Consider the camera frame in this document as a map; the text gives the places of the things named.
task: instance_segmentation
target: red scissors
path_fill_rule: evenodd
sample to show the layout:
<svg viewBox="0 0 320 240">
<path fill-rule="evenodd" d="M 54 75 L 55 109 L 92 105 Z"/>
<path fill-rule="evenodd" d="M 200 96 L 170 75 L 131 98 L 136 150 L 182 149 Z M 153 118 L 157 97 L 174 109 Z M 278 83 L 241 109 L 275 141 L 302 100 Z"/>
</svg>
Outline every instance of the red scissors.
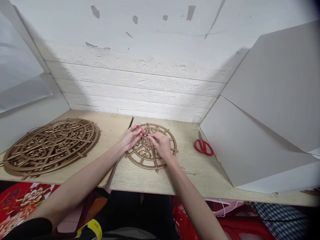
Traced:
<svg viewBox="0 0 320 240">
<path fill-rule="evenodd" d="M 201 150 L 197 147 L 197 142 L 199 142 Z M 208 152 L 207 152 L 207 146 L 210 148 L 211 153 L 208 153 Z M 199 139 L 194 142 L 194 148 L 195 148 L 198 152 L 207 154 L 208 156 L 212 156 L 212 155 L 213 155 L 213 150 L 212 150 L 210 144 L 207 143 L 206 141 L 204 141 L 204 140 L 202 139 L 202 135 L 201 135 L 200 131 L 199 131 Z"/>
</svg>

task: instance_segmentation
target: desk surface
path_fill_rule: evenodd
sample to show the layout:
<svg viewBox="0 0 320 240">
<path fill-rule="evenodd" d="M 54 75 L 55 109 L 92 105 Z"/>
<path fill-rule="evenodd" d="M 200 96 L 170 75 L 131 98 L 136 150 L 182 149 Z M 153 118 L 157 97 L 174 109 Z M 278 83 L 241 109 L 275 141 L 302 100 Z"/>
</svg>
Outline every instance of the desk surface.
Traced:
<svg viewBox="0 0 320 240">
<path fill-rule="evenodd" d="M 89 112 L 89 111 L 79 111 L 79 110 L 69 110 L 68 112 L 62 114 L 60 117 L 54 121 L 66 119 L 66 118 L 83 118 L 95 122 L 100 130 L 101 135 L 97 144 L 89 151 L 85 158 L 80 158 L 78 161 L 72 163 L 57 171 L 43 174 L 38 178 L 27 178 L 25 182 L 36 182 L 36 183 L 50 183 L 61 185 L 69 177 L 78 172 L 80 169 L 87 166 L 89 163 L 100 157 L 105 153 L 110 147 L 116 144 L 127 131 L 132 116 L 127 115 L 113 115 L 107 113 L 99 112 Z M 5 153 L 0 155 L 0 161 L 3 160 Z M 108 171 L 106 176 L 102 179 L 98 187 L 104 187 L 107 185 L 112 169 Z M 0 180 L 5 181 L 15 181 L 23 182 L 22 177 L 13 176 L 8 174 L 3 167 L 0 167 Z"/>
<path fill-rule="evenodd" d="M 197 140 L 198 126 L 192 123 L 134 117 L 137 123 L 156 123 L 170 129 L 177 141 L 179 152 L 177 160 L 188 178 L 203 197 L 236 199 L 243 201 L 316 206 L 318 198 L 299 191 L 276 194 L 256 193 L 234 188 L 215 156 L 197 152 L 194 141 Z M 122 157 L 115 169 L 110 184 L 111 190 L 135 191 L 158 194 L 177 194 L 167 167 L 155 170 L 136 166 L 128 158 Z"/>
</svg>

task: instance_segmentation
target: person's left hand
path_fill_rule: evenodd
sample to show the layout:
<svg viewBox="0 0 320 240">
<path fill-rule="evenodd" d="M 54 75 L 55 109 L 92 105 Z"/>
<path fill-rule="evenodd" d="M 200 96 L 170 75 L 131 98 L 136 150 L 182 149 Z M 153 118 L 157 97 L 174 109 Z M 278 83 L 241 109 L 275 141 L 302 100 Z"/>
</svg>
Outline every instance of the person's left hand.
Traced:
<svg viewBox="0 0 320 240">
<path fill-rule="evenodd" d="M 137 125 L 130 127 L 124 137 L 121 139 L 121 143 L 123 144 L 124 150 L 128 151 L 132 148 L 137 141 L 142 137 L 141 128 L 137 129 Z"/>
</svg>

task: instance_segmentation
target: gold ornamental wheel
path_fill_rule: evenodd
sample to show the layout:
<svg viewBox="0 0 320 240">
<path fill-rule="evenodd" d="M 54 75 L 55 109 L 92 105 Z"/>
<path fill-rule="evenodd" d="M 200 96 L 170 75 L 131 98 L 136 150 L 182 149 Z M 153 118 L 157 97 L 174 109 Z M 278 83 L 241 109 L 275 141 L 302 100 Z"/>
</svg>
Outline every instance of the gold ornamental wheel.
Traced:
<svg viewBox="0 0 320 240">
<path fill-rule="evenodd" d="M 144 128 L 147 134 L 160 132 L 167 135 L 170 140 L 172 155 L 175 156 L 176 153 L 179 152 L 177 150 L 176 140 L 169 129 L 153 123 L 140 124 L 140 127 Z M 143 137 L 132 148 L 132 151 L 126 152 L 125 157 L 129 158 L 134 164 L 138 165 L 139 167 L 145 169 L 154 169 L 156 170 L 156 172 L 158 172 L 160 168 L 164 168 L 165 166 L 167 166 L 167 164 L 157 152 L 157 149 L 154 148 L 152 142 Z"/>
<path fill-rule="evenodd" d="M 22 180 L 39 177 L 84 157 L 99 136 L 98 126 L 85 119 L 49 123 L 18 140 L 6 152 L 0 166 L 11 175 L 22 176 Z"/>
</svg>

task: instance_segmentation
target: yellow tag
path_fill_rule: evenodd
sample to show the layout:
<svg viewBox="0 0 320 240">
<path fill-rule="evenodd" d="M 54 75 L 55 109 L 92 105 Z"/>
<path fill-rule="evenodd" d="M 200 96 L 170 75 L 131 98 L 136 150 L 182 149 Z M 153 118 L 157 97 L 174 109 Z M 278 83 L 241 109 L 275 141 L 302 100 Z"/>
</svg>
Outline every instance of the yellow tag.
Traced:
<svg viewBox="0 0 320 240">
<path fill-rule="evenodd" d="M 97 236 L 97 239 L 98 240 L 101 240 L 102 239 L 102 229 L 101 229 L 101 226 L 100 224 L 97 222 L 97 220 L 95 219 L 91 219 L 87 224 L 85 224 L 83 227 L 81 227 L 78 232 L 77 232 L 77 235 L 75 238 L 79 238 L 81 236 L 81 233 L 82 233 L 82 229 L 85 227 L 85 226 L 88 226 L 88 228 L 90 228 L 94 234 Z"/>
</svg>

